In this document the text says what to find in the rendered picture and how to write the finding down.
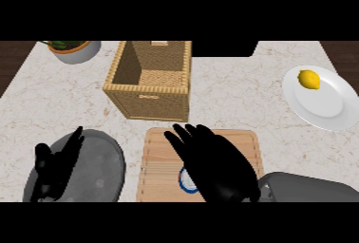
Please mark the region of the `potted plant in grey pot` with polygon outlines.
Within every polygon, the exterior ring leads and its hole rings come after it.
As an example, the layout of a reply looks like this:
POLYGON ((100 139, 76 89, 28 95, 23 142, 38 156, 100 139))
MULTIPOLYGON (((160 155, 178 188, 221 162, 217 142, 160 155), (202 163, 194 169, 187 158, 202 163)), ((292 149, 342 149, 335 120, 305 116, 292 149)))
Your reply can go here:
POLYGON ((97 54, 100 41, 41 41, 64 64, 81 64, 97 54))

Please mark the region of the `yellow lemon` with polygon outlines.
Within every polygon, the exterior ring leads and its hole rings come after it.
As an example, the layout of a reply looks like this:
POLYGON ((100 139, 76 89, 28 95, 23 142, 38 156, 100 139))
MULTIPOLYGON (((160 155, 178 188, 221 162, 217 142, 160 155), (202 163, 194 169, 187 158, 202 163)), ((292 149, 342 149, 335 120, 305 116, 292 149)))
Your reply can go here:
POLYGON ((319 89, 319 75, 313 70, 301 70, 296 75, 301 86, 307 89, 319 89))

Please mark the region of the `black appliance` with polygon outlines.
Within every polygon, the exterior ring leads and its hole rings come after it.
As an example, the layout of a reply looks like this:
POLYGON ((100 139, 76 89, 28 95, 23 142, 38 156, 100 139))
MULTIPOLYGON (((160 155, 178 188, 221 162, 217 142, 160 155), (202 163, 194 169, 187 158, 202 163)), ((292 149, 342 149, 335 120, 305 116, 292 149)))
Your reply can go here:
POLYGON ((193 57, 249 57, 257 41, 193 41, 193 57))

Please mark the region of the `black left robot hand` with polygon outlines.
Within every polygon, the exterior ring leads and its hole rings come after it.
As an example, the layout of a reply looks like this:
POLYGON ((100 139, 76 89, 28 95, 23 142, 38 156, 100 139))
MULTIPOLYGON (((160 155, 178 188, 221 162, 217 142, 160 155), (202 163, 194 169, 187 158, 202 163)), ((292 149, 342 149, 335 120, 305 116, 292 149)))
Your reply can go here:
POLYGON ((56 201, 66 190, 72 168, 75 166, 84 136, 82 127, 72 132, 63 149, 53 153, 45 143, 35 146, 35 181, 30 202, 56 201))

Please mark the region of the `wicker basket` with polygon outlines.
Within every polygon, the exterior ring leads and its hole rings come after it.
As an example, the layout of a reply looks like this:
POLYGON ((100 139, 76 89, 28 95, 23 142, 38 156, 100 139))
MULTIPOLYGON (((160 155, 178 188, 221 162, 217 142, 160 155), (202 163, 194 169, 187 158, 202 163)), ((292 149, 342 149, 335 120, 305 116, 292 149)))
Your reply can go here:
POLYGON ((103 92, 127 119, 186 122, 190 41, 121 41, 103 92))

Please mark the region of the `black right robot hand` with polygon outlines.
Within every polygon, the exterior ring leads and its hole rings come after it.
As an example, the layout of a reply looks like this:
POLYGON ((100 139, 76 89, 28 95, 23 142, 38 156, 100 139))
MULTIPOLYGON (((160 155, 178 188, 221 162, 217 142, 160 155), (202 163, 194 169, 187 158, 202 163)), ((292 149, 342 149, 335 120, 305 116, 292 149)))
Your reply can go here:
POLYGON ((200 124, 172 125, 165 131, 184 170, 205 202, 257 202, 261 197, 257 174, 228 140, 200 124))

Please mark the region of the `can with blue rim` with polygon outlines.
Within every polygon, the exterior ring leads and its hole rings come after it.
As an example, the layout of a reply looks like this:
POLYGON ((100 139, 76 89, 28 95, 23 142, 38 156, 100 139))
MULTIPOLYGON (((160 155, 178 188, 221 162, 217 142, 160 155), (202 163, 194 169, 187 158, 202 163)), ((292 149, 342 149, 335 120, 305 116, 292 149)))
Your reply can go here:
POLYGON ((178 170, 178 187, 187 194, 196 194, 197 188, 184 168, 178 170))

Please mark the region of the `wooden cutting board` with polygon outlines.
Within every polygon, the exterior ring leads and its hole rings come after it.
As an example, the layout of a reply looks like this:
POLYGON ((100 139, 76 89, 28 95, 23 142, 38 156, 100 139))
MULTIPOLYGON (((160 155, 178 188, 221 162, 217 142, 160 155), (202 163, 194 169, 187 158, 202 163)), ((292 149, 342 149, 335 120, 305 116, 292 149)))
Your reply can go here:
MULTIPOLYGON (((203 202, 199 193, 187 194, 180 188, 181 161, 165 140, 165 131, 172 129, 152 128, 146 133, 135 201, 203 202)), ((261 178, 262 161, 255 133, 237 129, 212 129, 212 133, 221 135, 234 145, 252 165, 257 178, 261 178)))

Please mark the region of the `white plate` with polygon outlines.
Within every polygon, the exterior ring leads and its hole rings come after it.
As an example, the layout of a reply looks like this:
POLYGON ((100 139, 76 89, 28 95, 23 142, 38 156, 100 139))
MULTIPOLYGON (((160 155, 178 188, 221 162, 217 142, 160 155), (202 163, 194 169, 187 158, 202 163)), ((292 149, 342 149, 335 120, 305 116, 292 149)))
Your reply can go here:
POLYGON ((359 123, 359 95, 335 72, 316 65, 298 65, 283 76, 282 88, 292 112, 314 127, 344 131, 359 123), (301 70, 319 75, 319 89, 299 84, 301 70))

